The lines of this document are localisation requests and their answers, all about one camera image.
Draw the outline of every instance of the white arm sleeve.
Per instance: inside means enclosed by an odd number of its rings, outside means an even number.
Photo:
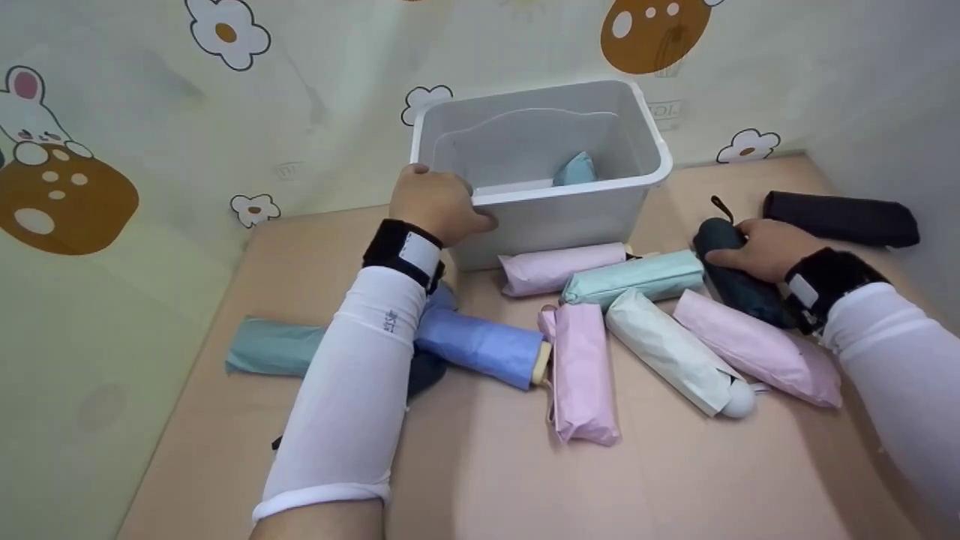
[[[960,515],[960,338],[893,286],[872,283],[833,306],[824,344],[903,474],[947,515]]]
[[[425,303],[423,287],[395,270],[360,271],[300,386],[255,521],[310,504],[389,500]]]

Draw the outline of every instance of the flower pattern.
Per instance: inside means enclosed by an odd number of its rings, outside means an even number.
[[[717,153],[718,163],[737,163],[740,161],[765,160],[780,146],[780,136],[770,132],[761,134],[755,128],[748,128],[733,136],[729,146]]]
[[[250,6],[241,0],[184,0],[193,22],[190,33],[207,53],[230,69],[246,71],[253,57],[270,48],[270,33],[253,22]]]
[[[280,217],[280,208],[274,204],[274,198],[267,193],[255,197],[234,195],[230,199],[230,207],[236,212],[240,223],[247,229],[257,223]]]
[[[407,107],[400,113],[400,121],[405,126],[413,127],[418,112],[431,103],[448,99],[453,99],[453,90],[447,85],[436,85],[432,88],[415,86],[414,89],[407,92],[407,97],[404,98]]]

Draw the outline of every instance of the wristband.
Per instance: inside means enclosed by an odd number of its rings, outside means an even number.
[[[431,233],[398,219],[384,219],[363,255],[363,267],[385,266],[433,293],[444,276],[443,244]]]
[[[870,283],[889,282],[856,255],[830,248],[801,259],[786,273],[785,280],[791,293],[787,305],[802,315],[804,333],[821,329],[830,308],[844,296]]]

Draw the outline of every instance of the plastic bin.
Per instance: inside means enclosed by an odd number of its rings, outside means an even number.
[[[586,151],[599,180],[553,187]],[[647,191],[673,168],[634,83],[594,81],[434,104],[414,124],[411,162],[453,171],[500,221],[451,250],[460,270],[496,256],[625,241]]]

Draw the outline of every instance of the hand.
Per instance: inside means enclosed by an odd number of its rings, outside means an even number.
[[[782,282],[800,259],[828,247],[816,236],[772,219],[748,219],[736,227],[747,236],[747,244],[738,250],[713,250],[707,262],[765,282]]]
[[[459,176],[411,163],[396,180],[390,217],[420,227],[449,247],[471,234],[496,229],[494,218],[473,209],[470,193],[470,185]]]

